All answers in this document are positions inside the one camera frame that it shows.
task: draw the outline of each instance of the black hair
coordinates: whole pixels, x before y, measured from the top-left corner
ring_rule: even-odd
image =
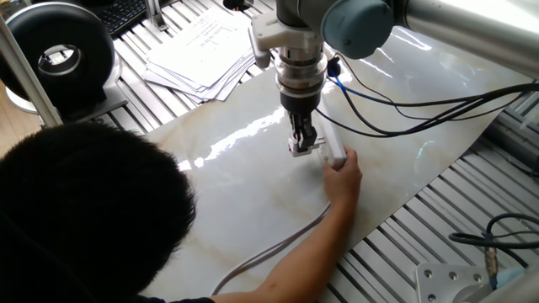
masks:
[[[106,125],[45,129],[0,160],[0,211],[99,302],[129,301],[152,282],[187,234],[194,200],[171,155]],[[80,296],[0,224],[0,301]]]

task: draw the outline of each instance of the marble slab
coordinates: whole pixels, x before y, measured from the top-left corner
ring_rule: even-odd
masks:
[[[398,102],[456,98],[531,81],[400,28],[374,55],[350,63],[365,84]],[[349,72],[344,71],[341,79],[366,92]],[[179,168],[189,175],[198,197],[198,214],[181,249],[144,295],[166,300],[209,295],[231,268],[308,223],[327,203],[321,157],[313,153],[293,158],[287,150],[290,125],[274,80],[275,71],[269,70],[237,87],[225,103],[200,106],[147,135],[172,152]],[[329,83],[323,92],[335,119],[368,131],[338,88]],[[368,120],[383,129],[404,130],[418,123],[392,107],[358,97],[353,100]],[[403,111],[431,116],[440,110]],[[349,247],[453,163],[495,115],[392,139],[339,129],[343,142],[358,151],[365,176]],[[238,276],[222,292],[254,289],[286,252]]]

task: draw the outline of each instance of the black cable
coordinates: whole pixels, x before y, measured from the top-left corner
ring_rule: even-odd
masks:
[[[537,219],[536,217],[533,217],[531,215],[524,215],[524,214],[507,213],[507,214],[502,214],[502,215],[496,215],[494,218],[492,218],[487,224],[486,233],[488,233],[489,235],[492,235],[492,226],[494,226],[494,224],[496,224],[498,221],[506,219],[506,218],[522,219],[522,220],[529,221],[539,226],[539,219]]]
[[[407,129],[407,130],[401,130],[401,131],[388,131],[388,130],[382,130],[382,129],[376,127],[375,125],[370,123],[365,117],[363,117],[361,115],[361,113],[357,110],[357,108],[355,107],[352,100],[350,99],[350,96],[348,95],[347,89],[340,82],[339,78],[336,77],[331,70],[329,71],[329,73],[330,73],[330,76],[334,77],[335,80],[337,81],[337,85],[340,87],[341,91],[343,92],[343,95],[346,98],[346,101],[348,102],[348,104],[352,108],[352,110],[354,111],[355,115],[365,125],[367,125],[369,128],[371,128],[372,130],[374,130],[374,131],[376,131],[376,132],[378,132],[380,134],[386,135],[386,136],[403,136],[403,135],[409,135],[409,134],[413,134],[413,133],[420,132],[420,131],[423,131],[423,130],[427,130],[427,129],[431,128],[431,127],[434,127],[436,125],[444,123],[444,122],[446,122],[448,120],[454,119],[457,116],[465,114],[465,113],[469,112],[470,110],[475,109],[476,107],[481,106],[481,105],[483,105],[483,104],[485,104],[485,103],[487,103],[487,102],[489,102],[491,100],[494,100],[496,98],[505,96],[506,94],[518,93],[518,92],[521,92],[522,90],[526,90],[526,91],[527,90],[539,90],[539,84],[535,84],[535,83],[533,83],[533,84],[522,84],[522,85],[509,87],[509,88],[501,88],[501,89],[498,89],[498,90],[495,90],[495,91],[492,91],[492,92],[489,92],[489,93],[484,93],[484,94],[478,95],[478,96],[466,97],[466,99],[467,99],[466,102],[461,102],[460,104],[452,107],[451,109],[448,109],[447,111],[444,111],[444,112],[436,115],[433,118],[429,118],[425,122],[423,122],[423,123],[421,123],[419,125],[416,125],[415,127],[412,127],[410,129]],[[407,104],[407,105],[425,106],[425,104]]]
[[[533,169],[531,170],[531,179],[536,181],[537,165],[539,165],[539,156],[537,156],[536,162],[533,163]]]
[[[505,218],[512,218],[512,219],[521,219],[526,220],[529,222],[532,222],[534,224],[539,225],[539,220],[535,217],[532,217],[530,215],[523,215],[523,214],[515,214],[515,213],[508,213],[508,214],[502,214],[497,215],[493,219],[491,219],[488,222],[487,228],[485,232],[483,233],[483,237],[470,235],[466,233],[456,232],[449,235],[449,239],[462,243],[462,244],[468,244],[468,245],[474,245],[479,247],[494,247],[496,249],[501,250],[502,252],[507,253],[510,255],[513,259],[515,259],[520,265],[523,267],[527,267],[528,264],[520,257],[518,257],[514,252],[511,252],[510,249],[535,249],[539,248],[539,241],[535,242],[528,242],[528,243],[507,243],[507,242],[495,242],[494,240],[501,238],[501,237],[509,237],[514,236],[518,234],[524,234],[524,233],[535,233],[539,234],[539,232],[528,232],[528,231],[518,231],[518,232],[512,232],[510,234],[505,235],[499,235],[495,236],[492,234],[492,227],[494,224],[496,224],[498,221],[503,220]]]
[[[340,53],[336,53],[334,57],[338,57],[340,58],[344,64],[348,67],[348,69],[351,71],[352,75],[354,76],[355,80],[365,89],[377,94],[378,96],[386,99],[387,101],[385,100],[380,100],[378,98],[373,98],[371,96],[368,96],[368,95],[364,95],[363,93],[359,93],[359,92],[356,92],[355,90],[353,89],[350,89],[350,88],[346,88],[346,90],[350,91],[351,93],[353,94],[357,94],[363,98],[368,98],[369,100],[371,101],[375,101],[375,102],[378,102],[378,103],[381,103],[381,104],[386,104],[386,105],[391,105],[395,108],[395,110],[400,114],[402,115],[403,117],[406,117],[406,118],[409,118],[409,119],[413,119],[413,120],[430,120],[430,118],[424,118],[424,117],[414,117],[414,116],[411,116],[411,115],[408,115],[408,114],[405,114],[403,113],[399,106],[400,107],[421,107],[421,106],[434,106],[434,105],[442,105],[442,104],[454,104],[454,103],[459,103],[459,102],[466,102],[466,101],[471,101],[471,100],[474,100],[474,99],[477,99],[477,98],[481,98],[481,97],[487,97],[489,94],[491,93],[498,93],[498,92],[505,92],[503,95],[505,94],[509,94],[508,91],[511,91],[511,90],[515,90],[515,93],[518,93],[518,92],[522,92],[521,94],[519,94],[516,98],[514,98],[513,100],[509,101],[507,104],[505,105],[502,105],[502,106],[499,106],[498,108],[496,109],[491,109],[487,112],[484,112],[484,113],[481,113],[481,114],[475,114],[473,116],[469,116],[469,117],[464,117],[464,118],[454,118],[454,119],[451,119],[451,121],[462,121],[462,120],[469,120],[469,119],[474,119],[474,118],[477,118],[477,117],[480,117],[480,116],[483,116],[483,115],[486,115],[486,114],[490,114],[496,110],[500,110],[510,104],[512,104],[514,101],[516,101],[518,98],[520,98],[525,92],[527,92],[528,90],[537,90],[539,89],[539,86],[536,84],[536,83],[528,83],[528,84],[522,84],[522,85],[516,85],[516,86],[513,86],[513,87],[509,87],[509,88],[501,88],[499,90],[496,90],[496,91],[493,91],[493,92],[489,92],[489,93],[484,93],[482,95],[475,95],[475,96],[469,96],[469,97],[464,97],[464,98],[456,98],[456,99],[449,99],[449,100],[441,100],[441,101],[434,101],[434,102],[426,102],[426,103],[418,103],[418,104],[398,104],[398,103],[395,103],[392,99],[390,99],[388,96],[382,94],[382,93],[379,93],[377,92],[376,90],[372,89],[372,88],[369,88],[368,86],[366,86],[360,79],[359,77],[357,77],[357,75],[355,74],[355,72],[353,71],[353,69],[351,68],[350,64],[346,61],[346,59],[344,58],[344,56]],[[331,82],[337,84],[333,79],[329,79]]]
[[[461,103],[461,104],[458,104],[457,106],[453,107],[451,110],[448,110],[444,113],[441,113],[441,114],[438,114],[436,115],[434,118],[431,118],[419,125],[416,125],[415,127],[412,127],[410,129],[407,129],[407,130],[401,130],[401,131],[387,131],[387,130],[382,130],[382,129],[379,129],[377,128],[376,126],[374,126],[372,123],[370,123],[365,117],[363,117],[361,115],[361,113],[357,110],[357,108],[354,106],[354,103],[352,102],[352,100],[350,99],[350,96],[348,95],[348,93],[346,92],[346,89],[344,88],[344,86],[342,85],[342,83],[340,82],[339,78],[338,77],[335,77],[335,79],[337,80],[337,84],[339,85],[339,87],[341,88],[345,98],[346,98],[346,101],[348,102],[349,106],[352,108],[352,110],[354,111],[355,115],[365,124],[367,125],[369,128],[371,128],[372,130],[380,133],[380,134],[383,134],[383,135],[387,135],[387,136],[402,136],[402,135],[409,135],[409,134],[413,134],[413,133],[416,133],[416,132],[420,132],[422,130],[427,130],[429,129],[430,127],[433,127],[433,126],[436,126],[440,123],[443,123],[445,121],[447,121],[448,119],[451,119],[451,118],[454,118],[460,114],[464,114],[466,113],[467,111],[471,110],[471,109],[474,109],[476,108],[477,106],[481,105],[481,104],[484,104],[486,102],[488,102],[491,98],[497,98],[499,94],[501,94],[501,92],[497,92],[497,93],[494,93],[492,96],[488,97],[488,98],[483,98],[483,99],[479,99],[477,100],[476,103]]]
[[[353,133],[356,133],[358,135],[363,135],[363,136],[368,136],[368,137],[373,137],[373,138],[390,138],[390,136],[385,136],[385,135],[377,135],[377,134],[370,134],[370,133],[365,133],[363,131],[359,131],[359,130],[355,130],[349,126],[346,126],[338,121],[335,121],[331,118],[329,118],[325,113],[323,113],[322,111],[320,111],[320,109],[315,109],[323,118],[327,119],[329,122],[337,125],[337,126],[340,126],[342,128],[344,128],[345,130],[349,130]]]
[[[497,235],[497,236],[488,235],[486,232],[482,233],[483,237],[491,237],[493,239],[500,239],[500,238],[503,238],[503,237],[512,237],[512,236],[526,235],[526,234],[539,236],[539,231],[515,231],[515,232],[506,233],[506,234],[503,234],[503,235]]]

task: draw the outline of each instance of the paper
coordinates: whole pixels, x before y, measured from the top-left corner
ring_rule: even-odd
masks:
[[[248,26],[247,17],[211,8],[169,42],[151,50],[148,60],[209,87],[250,49]]]
[[[197,103],[224,101],[254,64],[249,24],[242,14],[211,8],[179,35],[151,50],[142,77],[182,91]]]

